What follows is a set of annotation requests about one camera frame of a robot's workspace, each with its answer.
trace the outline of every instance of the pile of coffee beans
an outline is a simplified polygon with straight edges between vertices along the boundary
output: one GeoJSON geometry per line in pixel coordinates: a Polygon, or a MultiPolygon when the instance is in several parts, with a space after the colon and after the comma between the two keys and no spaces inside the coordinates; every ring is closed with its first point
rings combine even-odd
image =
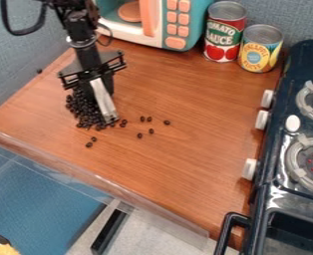
{"type": "Polygon", "coordinates": [[[96,126],[96,130],[106,128],[97,102],[88,99],[81,88],[73,88],[73,93],[67,95],[66,102],[66,108],[79,120],[77,128],[89,129],[92,126],[96,126]]]}
{"type": "MultiPolygon", "coordinates": [[[[77,128],[86,128],[90,129],[92,126],[95,127],[95,130],[100,131],[106,128],[105,120],[101,115],[100,108],[95,100],[90,100],[86,97],[85,92],[82,88],[76,87],[73,88],[73,93],[66,96],[66,109],[73,114],[75,119],[79,122],[76,124],[77,128]]],[[[140,121],[144,123],[147,121],[151,123],[153,121],[152,117],[140,117],[140,121]]],[[[170,121],[163,121],[166,126],[170,125],[170,121]]],[[[127,120],[122,120],[120,123],[121,128],[125,128],[128,124],[127,120]]],[[[149,134],[154,134],[155,130],[150,128],[148,130],[149,134]]],[[[143,138],[144,135],[139,132],[137,134],[138,138],[143,138]]],[[[96,137],[91,137],[91,141],[86,143],[86,147],[90,148],[93,146],[93,143],[98,139],[96,137]]]]}

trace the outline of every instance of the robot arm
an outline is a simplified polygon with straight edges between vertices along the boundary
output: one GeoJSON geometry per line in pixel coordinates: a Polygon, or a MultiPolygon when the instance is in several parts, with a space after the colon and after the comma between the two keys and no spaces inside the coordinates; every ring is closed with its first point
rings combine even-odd
{"type": "Polygon", "coordinates": [[[24,36],[44,26],[48,7],[54,9],[68,33],[67,42],[74,48],[77,59],[58,73],[65,90],[81,88],[89,101],[100,107],[101,119],[108,125],[119,119],[111,95],[113,75],[126,63],[121,51],[100,53],[98,42],[99,9],[92,0],[38,0],[42,2],[39,18],[32,27],[12,30],[7,11],[7,0],[0,0],[4,27],[14,36],[24,36]]]}

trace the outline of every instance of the microwave button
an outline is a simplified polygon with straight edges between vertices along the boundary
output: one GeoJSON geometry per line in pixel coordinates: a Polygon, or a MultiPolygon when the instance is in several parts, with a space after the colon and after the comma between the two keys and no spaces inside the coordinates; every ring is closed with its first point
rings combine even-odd
{"type": "Polygon", "coordinates": [[[180,10],[180,12],[189,12],[190,2],[188,0],[180,0],[179,10],[180,10]]]}
{"type": "Polygon", "coordinates": [[[175,23],[176,22],[176,12],[167,12],[167,20],[169,22],[175,23]]]}
{"type": "Polygon", "coordinates": [[[167,32],[168,32],[170,35],[176,35],[176,26],[173,25],[173,24],[168,24],[168,25],[167,25],[167,32]]]}
{"type": "Polygon", "coordinates": [[[170,48],[181,50],[186,46],[186,40],[178,37],[167,37],[165,44],[170,48]]]}
{"type": "Polygon", "coordinates": [[[183,14],[183,13],[179,14],[179,23],[181,25],[188,25],[188,23],[189,23],[188,14],[183,14]]]}
{"type": "Polygon", "coordinates": [[[179,26],[179,28],[177,29],[177,34],[182,37],[187,37],[189,34],[188,27],[179,26]]]}
{"type": "Polygon", "coordinates": [[[177,7],[177,0],[167,0],[167,8],[175,11],[177,7]]]}

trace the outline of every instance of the red can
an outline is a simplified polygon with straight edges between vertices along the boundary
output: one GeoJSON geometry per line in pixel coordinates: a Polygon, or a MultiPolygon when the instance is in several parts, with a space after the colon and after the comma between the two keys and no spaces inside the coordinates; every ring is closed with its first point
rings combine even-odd
{"type": "Polygon", "coordinates": [[[204,56],[211,61],[237,59],[246,24],[246,10],[236,2],[222,1],[208,7],[204,56]]]}

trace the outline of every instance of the wooden surface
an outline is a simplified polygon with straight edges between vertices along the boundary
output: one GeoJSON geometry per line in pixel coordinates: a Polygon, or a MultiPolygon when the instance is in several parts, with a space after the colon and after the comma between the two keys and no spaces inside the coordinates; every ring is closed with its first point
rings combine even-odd
{"type": "MultiPolygon", "coordinates": [[[[126,128],[75,127],[65,109],[68,92],[56,78],[74,58],[69,50],[0,108],[0,131],[133,191],[216,239],[225,213],[248,214],[250,183],[241,170],[257,154],[262,132],[253,128],[255,118],[279,68],[252,74],[236,63],[207,62],[199,48],[175,53],[115,41],[111,49],[124,50],[128,63],[115,75],[114,96],[126,128]],[[154,119],[142,124],[140,116],[154,119]],[[92,135],[99,141],[85,148],[92,135]]],[[[240,235],[233,235],[235,244],[240,235]]]]}

